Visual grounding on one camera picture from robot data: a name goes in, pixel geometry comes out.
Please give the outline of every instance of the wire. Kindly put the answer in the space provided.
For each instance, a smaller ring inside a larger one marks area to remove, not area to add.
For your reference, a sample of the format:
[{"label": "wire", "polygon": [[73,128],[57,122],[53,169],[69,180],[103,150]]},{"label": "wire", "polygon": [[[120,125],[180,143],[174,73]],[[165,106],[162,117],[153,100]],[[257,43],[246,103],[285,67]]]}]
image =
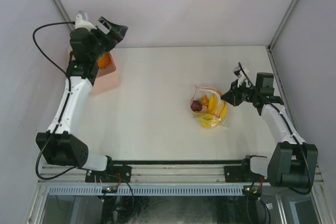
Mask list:
[{"label": "wire", "polygon": [[307,195],[307,194],[310,194],[311,192],[311,189],[312,189],[312,181],[311,181],[311,176],[310,176],[310,172],[309,172],[309,166],[308,166],[308,162],[307,162],[307,158],[305,156],[305,151],[303,150],[302,148],[302,145],[300,144],[300,142],[297,140],[297,138],[293,135],[293,131],[292,129],[290,128],[286,118],[284,117],[284,115],[282,113],[280,113],[280,110],[275,106],[273,105],[271,102],[269,102],[259,91],[258,89],[253,85],[253,83],[251,82],[250,78],[247,76],[247,74],[245,73],[245,71],[243,70],[243,67],[242,67],[242,64],[240,62],[238,62],[238,65],[240,67],[240,70],[242,71],[242,73],[245,75],[247,81],[250,83],[250,86],[256,91],[256,93],[269,105],[271,105],[278,113],[279,115],[281,116],[281,118],[283,119],[286,127],[288,128],[288,131],[289,133],[292,135],[294,141],[297,143],[297,145],[299,146],[300,148],[300,152],[302,154],[302,157],[303,157],[303,160],[304,160],[304,163],[306,165],[306,169],[307,169],[307,174],[308,174],[308,190],[307,191],[298,191],[294,188],[289,188],[291,189],[292,191],[298,193],[298,194],[301,194],[301,195]]},{"label": "wire", "polygon": [[[66,75],[66,72],[61,69],[60,66],[58,66],[56,63],[54,63],[43,51],[42,49],[40,48],[40,46],[38,45],[37,41],[36,41],[36,38],[35,38],[35,34],[37,31],[39,31],[40,29],[44,28],[44,27],[47,27],[47,26],[55,26],[55,25],[63,25],[63,24],[75,24],[75,22],[58,22],[58,23],[50,23],[50,24],[46,24],[46,25],[43,25],[43,26],[40,26],[38,28],[36,28],[33,32],[33,41],[35,43],[35,46],[38,48],[38,50],[41,52],[41,54],[47,59],[49,60],[57,69],[59,69],[63,74]],[[51,141],[51,139],[54,137],[57,129],[58,129],[58,126],[60,124],[60,122],[62,121],[62,117],[63,117],[63,114],[64,114],[64,111],[65,111],[65,108],[68,104],[68,101],[69,101],[69,98],[70,98],[70,95],[71,95],[71,80],[70,80],[70,77],[67,77],[68,79],[68,95],[66,97],[66,100],[64,102],[64,105],[63,105],[63,108],[62,108],[62,111],[59,115],[59,118],[58,118],[58,123],[55,125],[55,128],[53,130],[53,132],[48,136],[47,140],[46,140],[46,143],[43,145],[43,147],[41,148],[40,150],[40,153],[38,154],[37,156],[37,159],[36,159],[36,164],[35,164],[35,173],[37,175],[38,178],[42,179],[42,180],[51,180],[51,179],[54,179],[54,178],[57,178],[65,173],[67,173],[68,171],[72,170],[72,169],[75,169],[77,168],[76,166],[72,166],[70,168],[68,168],[67,170],[65,170],[64,172],[61,172],[53,177],[42,177],[41,174],[39,173],[38,171],[38,164],[40,162],[40,159],[42,157],[42,154],[43,154],[43,151],[45,150],[45,148],[47,147],[48,143]]]},{"label": "wire", "polygon": [[124,180],[123,178],[119,177],[119,176],[114,176],[114,175],[110,175],[110,174],[100,174],[100,176],[107,176],[107,177],[112,177],[112,178],[117,178],[117,179],[120,179],[122,180],[131,190],[131,194],[132,194],[132,209],[134,208],[134,193],[133,193],[133,189],[132,187],[130,186],[130,184]]},{"label": "wire", "polygon": [[35,38],[35,34],[37,31],[39,31],[40,29],[42,28],[45,28],[47,26],[56,26],[56,25],[63,25],[63,24],[72,24],[74,25],[75,22],[71,21],[71,22],[57,22],[57,23],[50,23],[50,24],[46,24],[46,25],[43,25],[43,26],[40,26],[40,27],[37,27],[34,32],[33,32],[33,41],[34,41],[34,44],[35,46],[37,47],[37,49],[41,52],[41,54],[47,59],[49,60],[56,68],[58,68],[59,71],[61,71],[63,74],[66,74],[66,72],[60,67],[58,66],[56,63],[54,63],[53,60],[51,60],[43,51],[42,49],[40,48],[40,46],[38,45],[37,41],[36,41],[36,38]]},{"label": "wire", "polygon": [[[271,214],[270,214],[269,209],[268,209],[268,207],[266,206],[266,204],[265,204],[261,199],[259,199],[258,197],[254,196],[254,195],[251,195],[251,196],[250,196],[250,193],[251,193],[251,190],[252,190],[252,188],[253,188],[253,185],[254,185],[255,182],[257,182],[257,180],[259,180],[259,179],[261,180],[261,183],[263,183],[263,179],[264,179],[264,177],[258,177],[258,178],[256,178],[256,179],[252,182],[252,184],[251,184],[251,186],[250,186],[250,188],[249,188],[248,194],[247,194],[247,198],[246,198],[246,212],[247,212],[247,217],[248,217],[248,220],[250,221],[250,223],[253,224],[253,222],[252,222],[252,220],[251,220],[251,217],[250,217],[250,213],[249,213],[249,211],[248,211],[248,198],[249,198],[249,197],[254,197],[255,199],[257,199],[257,200],[259,200],[259,201],[261,202],[261,204],[264,206],[265,210],[268,212],[268,223],[270,224],[270,223],[271,223]],[[264,218],[264,222],[263,222],[263,223],[266,223],[266,212],[265,212],[265,218]]]}]

